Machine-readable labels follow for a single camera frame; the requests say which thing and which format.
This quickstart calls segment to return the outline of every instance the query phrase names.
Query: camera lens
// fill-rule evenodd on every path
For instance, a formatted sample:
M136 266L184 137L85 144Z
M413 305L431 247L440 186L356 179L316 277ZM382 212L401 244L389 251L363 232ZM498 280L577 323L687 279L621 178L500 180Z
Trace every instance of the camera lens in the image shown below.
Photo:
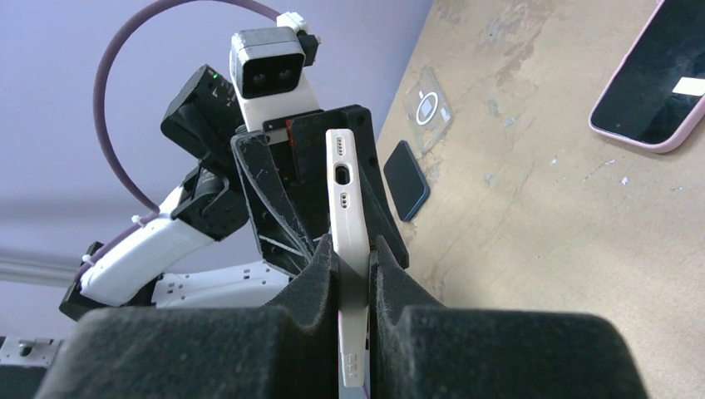
M287 81L287 80L291 79L292 75L293 75L293 73L291 72L291 70L285 69L279 73L279 80L280 81Z
M261 86L267 81L267 77L263 73L258 73L257 75L253 76L252 82L255 85Z

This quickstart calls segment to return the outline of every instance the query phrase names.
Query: worn table surface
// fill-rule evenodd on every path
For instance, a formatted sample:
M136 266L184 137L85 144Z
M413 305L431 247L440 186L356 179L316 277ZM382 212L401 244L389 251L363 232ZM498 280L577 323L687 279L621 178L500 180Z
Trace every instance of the worn table surface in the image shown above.
M402 98L432 68L455 120L417 154L409 273L448 306L601 315L654 397L705 397L705 123L668 155L587 124L654 7L436 0L378 150L414 146Z

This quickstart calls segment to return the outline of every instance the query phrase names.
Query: clear phone case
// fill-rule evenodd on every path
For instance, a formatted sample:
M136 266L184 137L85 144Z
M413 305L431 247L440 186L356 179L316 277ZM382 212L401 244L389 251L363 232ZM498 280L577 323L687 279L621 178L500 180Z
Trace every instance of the clear phone case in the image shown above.
M443 138L453 122L451 107L431 68L424 68L405 93L403 102L414 141L425 154Z

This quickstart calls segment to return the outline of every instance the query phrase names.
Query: black smartphone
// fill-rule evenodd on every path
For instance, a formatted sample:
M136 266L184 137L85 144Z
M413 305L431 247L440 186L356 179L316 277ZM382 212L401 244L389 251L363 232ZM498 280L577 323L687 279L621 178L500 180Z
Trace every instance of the black smartphone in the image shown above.
M409 143L399 141L384 164L384 177L387 179L392 201L402 222L409 222L417 214L431 194L426 177L421 171Z
M666 152L705 114L705 1L665 0L599 98L590 127Z

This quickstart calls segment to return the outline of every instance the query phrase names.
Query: charging port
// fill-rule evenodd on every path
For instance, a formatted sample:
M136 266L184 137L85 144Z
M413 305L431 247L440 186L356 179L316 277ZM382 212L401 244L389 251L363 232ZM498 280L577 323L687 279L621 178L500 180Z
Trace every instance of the charging port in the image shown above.
M335 182L339 185L346 185L350 183L350 170L345 165L338 165L335 167Z

